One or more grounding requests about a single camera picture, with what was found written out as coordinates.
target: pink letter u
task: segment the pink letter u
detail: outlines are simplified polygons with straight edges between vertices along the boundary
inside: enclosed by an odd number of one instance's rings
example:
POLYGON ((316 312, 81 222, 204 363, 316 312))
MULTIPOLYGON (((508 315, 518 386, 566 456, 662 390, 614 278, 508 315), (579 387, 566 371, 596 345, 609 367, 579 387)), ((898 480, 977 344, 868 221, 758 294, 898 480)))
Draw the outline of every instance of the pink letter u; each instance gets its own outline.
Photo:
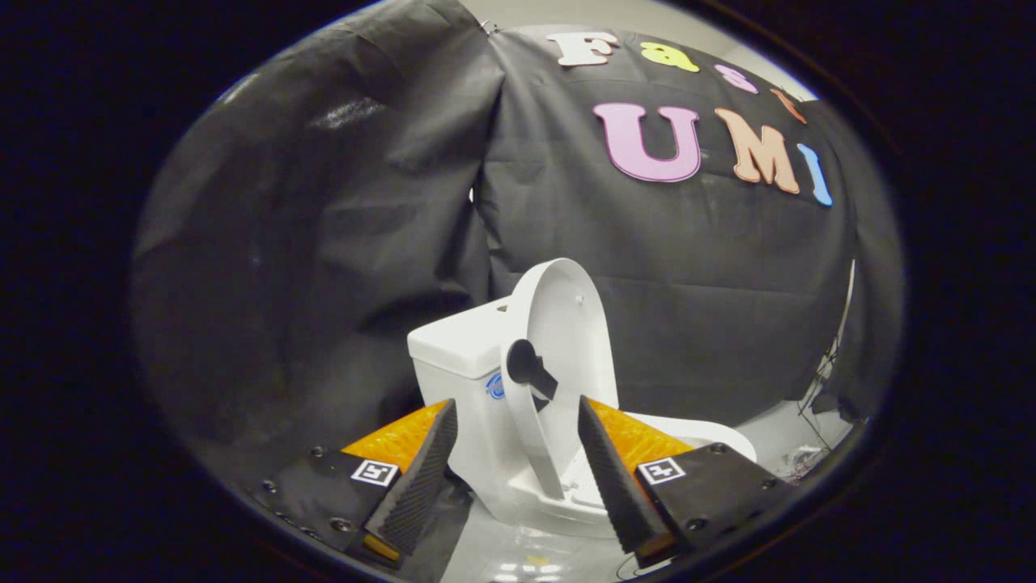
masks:
POLYGON ((698 171, 701 152, 694 122, 698 114, 681 107, 660 107, 658 114, 672 124, 677 141, 677 155, 671 159, 652 157, 644 151, 640 118, 646 111, 634 104, 601 104, 594 113, 604 120, 604 138, 608 155, 620 170, 641 180, 675 182, 685 180, 698 171))

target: foam letter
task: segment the foam letter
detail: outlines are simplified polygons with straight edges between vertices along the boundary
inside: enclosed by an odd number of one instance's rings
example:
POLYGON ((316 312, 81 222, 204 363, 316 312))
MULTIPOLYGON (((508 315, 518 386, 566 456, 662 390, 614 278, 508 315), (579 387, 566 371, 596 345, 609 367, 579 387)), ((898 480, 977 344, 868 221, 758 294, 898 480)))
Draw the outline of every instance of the foam letter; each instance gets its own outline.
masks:
POLYGON ((784 192, 798 194, 799 182, 795 181, 792 162, 784 149, 784 136, 780 132, 764 125, 762 139, 759 139, 748 126, 745 118, 737 113, 718 108, 716 115, 726 121, 730 138, 733 139, 733 148, 738 152, 738 164, 733 167, 735 175, 750 182, 757 182, 761 177, 768 184, 774 183, 776 179, 778 187, 784 192))
POLYGON ((698 171, 701 152, 694 122, 698 114, 680 107, 660 107, 658 114, 672 124, 677 155, 671 159, 652 157, 644 151, 640 118, 646 111, 633 104, 601 104, 594 113, 604 120, 604 137, 608 155, 616 168, 641 180, 675 182, 690 178, 698 171))
POLYGON ((809 174, 813 177, 813 198, 825 206, 831 206, 831 193, 828 192, 828 182, 824 181, 824 172, 821 171, 821 158, 816 152, 805 144, 799 144, 799 151, 806 157, 809 166, 809 174))
POLYGON ((611 45, 618 46, 618 38, 607 32, 558 32, 547 36, 547 40, 562 48, 562 58, 557 62, 565 66, 604 64, 608 59, 601 55, 610 55, 611 45))
POLYGON ((672 47, 659 45, 658 42, 641 42, 640 48, 643 49, 643 52, 640 54, 650 61, 675 66, 684 70, 690 70, 691 72, 701 70, 680 49, 673 49, 672 47))
POLYGON ((779 89, 770 89, 770 92, 777 95, 780 103, 784 104, 784 107, 787 108, 788 112, 790 112, 792 115, 794 115, 799 121, 802 121, 803 123, 806 122, 806 118, 799 113, 799 110, 795 109, 795 104, 792 103, 792 99, 787 98, 784 93, 780 92, 779 89))
POLYGON ((729 83, 730 85, 733 85, 739 89, 744 89, 749 93, 759 92, 759 90, 755 88, 755 85, 752 85, 752 83, 748 81, 748 79, 745 79, 744 72, 730 68, 725 64, 716 65, 716 70, 722 72, 723 79, 726 79, 727 83, 729 83))

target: toilet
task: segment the toilet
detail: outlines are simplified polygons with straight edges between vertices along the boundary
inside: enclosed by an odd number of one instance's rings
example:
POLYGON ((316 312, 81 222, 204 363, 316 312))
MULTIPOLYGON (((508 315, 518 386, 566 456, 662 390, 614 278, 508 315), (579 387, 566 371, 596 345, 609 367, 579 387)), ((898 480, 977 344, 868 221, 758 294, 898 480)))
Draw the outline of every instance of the toilet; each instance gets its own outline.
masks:
MULTIPOLYGON (((450 468, 493 518, 557 534, 614 537, 576 421, 581 395, 616 409, 622 404, 601 298, 578 263, 540 263, 511 296, 418 328, 407 348, 425 404, 456 401, 450 468), (501 367, 518 341, 533 345, 556 381, 549 401, 501 367)), ((748 439, 725 426, 629 414, 688 445, 722 441, 755 461, 748 439)))

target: screw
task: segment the screw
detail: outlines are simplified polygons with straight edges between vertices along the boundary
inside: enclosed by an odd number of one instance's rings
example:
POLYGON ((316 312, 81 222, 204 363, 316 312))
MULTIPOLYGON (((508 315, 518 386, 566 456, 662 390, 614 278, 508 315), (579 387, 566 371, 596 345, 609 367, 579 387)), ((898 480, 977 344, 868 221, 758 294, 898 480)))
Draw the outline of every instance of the screw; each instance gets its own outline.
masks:
POLYGON ((330 519, 330 527, 339 532, 349 532, 352 530, 352 523, 345 519, 330 519))

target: white wall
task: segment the white wall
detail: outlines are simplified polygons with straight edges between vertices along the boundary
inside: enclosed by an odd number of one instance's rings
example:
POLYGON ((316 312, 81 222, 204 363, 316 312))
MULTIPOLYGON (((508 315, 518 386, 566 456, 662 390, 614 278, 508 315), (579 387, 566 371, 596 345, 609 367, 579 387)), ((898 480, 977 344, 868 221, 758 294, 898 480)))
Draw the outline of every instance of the white wall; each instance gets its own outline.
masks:
POLYGON ((655 0, 460 0, 479 22, 500 28, 578 24, 651 34, 727 60, 781 87, 799 100, 816 98, 790 75, 735 37, 655 0))

